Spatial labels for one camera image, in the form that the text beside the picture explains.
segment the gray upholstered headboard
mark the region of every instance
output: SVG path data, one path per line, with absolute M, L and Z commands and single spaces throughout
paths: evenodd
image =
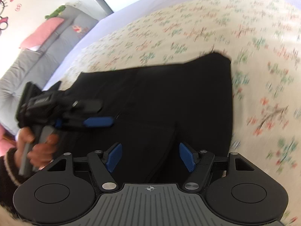
M 32 81 L 42 89 L 83 36 L 72 26 L 81 26 L 87 33 L 98 22 L 72 6 L 67 6 L 59 17 L 64 22 L 40 49 L 36 52 L 25 49 L 0 79 L 0 123 L 13 135 L 19 129 L 15 115 L 25 84 Z

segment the black pants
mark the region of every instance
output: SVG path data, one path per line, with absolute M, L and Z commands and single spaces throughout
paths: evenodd
M 112 176 L 124 182 L 178 182 L 188 171 L 179 143 L 227 156 L 232 135 L 230 60 L 217 53 L 185 64 L 82 73 L 66 95 L 104 101 L 110 128 L 67 133 L 61 152 L 74 157 L 120 142 L 123 156 Z

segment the white wall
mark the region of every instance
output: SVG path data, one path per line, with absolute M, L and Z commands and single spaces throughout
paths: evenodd
M 0 77 L 17 58 L 21 42 L 49 15 L 64 3 L 76 4 L 79 9 L 100 20 L 107 16 L 96 0 L 6 0 L 2 17 L 8 17 L 8 28 L 0 35 Z M 22 4 L 20 11 L 15 11 Z

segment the floral pattern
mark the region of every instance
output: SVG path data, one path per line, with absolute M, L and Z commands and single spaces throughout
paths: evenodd
M 301 11 L 283 0 L 194 0 L 144 16 L 83 49 L 80 72 L 184 63 L 212 51 L 232 60 L 233 137 L 289 193 L 283 216 L 301 226 Z

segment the human hand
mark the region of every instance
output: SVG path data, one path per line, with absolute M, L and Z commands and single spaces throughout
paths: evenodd
M 22 128 L 19 132 L 17 141 L 17 151 L 15 152 L 15 164 L 20 168 L 22 162 L 22 154 L 27 143 L 32 143 L 35 140 L 33 133 L 29 127 Z M 35 167 L 45 167 L 52 160 L 52 155 L 57 150 L 56 144 L 58 135 L 51 134 L 47 137 L 46 143 L 36 144 L 32 151 L 27 154 L 30 163 Z

